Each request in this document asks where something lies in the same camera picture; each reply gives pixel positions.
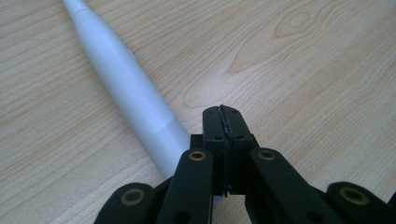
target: black robotic claw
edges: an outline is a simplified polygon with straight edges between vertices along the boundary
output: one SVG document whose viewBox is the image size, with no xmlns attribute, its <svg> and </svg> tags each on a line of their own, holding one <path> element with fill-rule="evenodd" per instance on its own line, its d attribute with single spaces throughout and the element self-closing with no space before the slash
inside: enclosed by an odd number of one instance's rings
<svg viewBox="0 0 396 224">
<path fill-rule="evenodd" d="M 95 223 L 211 223 L 213 196 L 228 193 L 246 196 L 252 223 L 396 223 L 396 193 L 386 204 L 347 182 L 321 192 L 279 152 L 259 147 L 236 109 L 210 107 L 203 120 L 173 177 L 155 189 L 119 188 Z"/>
</svg>

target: screw hole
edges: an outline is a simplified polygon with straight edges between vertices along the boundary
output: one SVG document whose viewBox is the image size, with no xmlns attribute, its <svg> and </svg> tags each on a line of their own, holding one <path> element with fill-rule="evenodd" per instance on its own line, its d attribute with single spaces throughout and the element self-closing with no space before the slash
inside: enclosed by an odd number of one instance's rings
<svg viewBox="0 0 396 224">
<path fill-rule="evenodd" d="M 312 223 L 324 223 L 324 216 L 319 212 L 308 212 L 306 216 Z"/>
<path fill-rule="evenodd" d="M 142 189 L 129 189 L 121 196 L 121 202 L 126 206 L 139 204 L 145 198 L 145 191 Z"/>
<path fill-rule="evenodd" d="M 189 223 L 191 220 L 191 215 L 189 212 L 181 211 L 174 215 L 174 221 L 177 224 Z"/>
<path fill-rule="evenodd" d="M 369 198 L 364 193 L 362 193 L 360 190 L 357 189 L 341 188 L 340 194 L 345 200 L 357 205 L 366 205 L 367 203 L 370 202 Z"/>
<path fill-rule="evenodd" d="M 276 158 L 276 155 L 270 151 L 263 150 L 259 152 L 259 157 L 264 160 L 271 161 Z"/>
<path fill-rule="evenodd" d="M 189 154 L 189 158 L 192 161 L 201 161 L 206 158 L 206 154 L 202 151 L 193 151 Z"/>
</svg>

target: white cylindrical object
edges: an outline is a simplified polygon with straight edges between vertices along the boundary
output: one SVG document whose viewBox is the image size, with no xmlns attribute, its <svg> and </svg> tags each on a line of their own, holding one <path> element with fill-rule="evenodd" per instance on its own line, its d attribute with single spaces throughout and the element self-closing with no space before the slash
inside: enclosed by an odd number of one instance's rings
<svg viewBox="0 0 396 224">
<path fill-rule="evenodd" d="M 117 35 L 81 0 L 64 0 L 94 69 L 159 169 L 172 176 L 190 135 Z"/>
</svg>

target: light wood tabletop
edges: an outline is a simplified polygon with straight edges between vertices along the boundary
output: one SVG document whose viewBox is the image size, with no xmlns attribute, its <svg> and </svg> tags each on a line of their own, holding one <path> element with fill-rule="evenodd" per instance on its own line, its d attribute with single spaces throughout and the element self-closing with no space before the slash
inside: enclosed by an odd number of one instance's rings
<svg viewBox="0 0 396 224">
<path fill-rule="evenodd" d="M 87 4 L 189 133 L 228 105 L 312 186 L 396 190 L 396 1 Z M 0 24 L 0 223 L 93 223 L 117 188 L 163 182 L 62 1 L 0 0 Z M 244 197 L 213 222 L 249 223 Z"/>
</svg>

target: white rod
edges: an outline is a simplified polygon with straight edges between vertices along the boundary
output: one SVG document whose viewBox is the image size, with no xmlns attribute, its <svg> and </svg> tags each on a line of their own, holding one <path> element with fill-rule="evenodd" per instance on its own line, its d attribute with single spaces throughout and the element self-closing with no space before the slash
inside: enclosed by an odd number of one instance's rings
<svg viewBox="0 0 396 224">
<path fill-rule="evenodd" d="M 78 38 L 163 178 L 172 176 L 190 135 L 117 35 L 82 0 L 64 0 Z"/>
</svg>

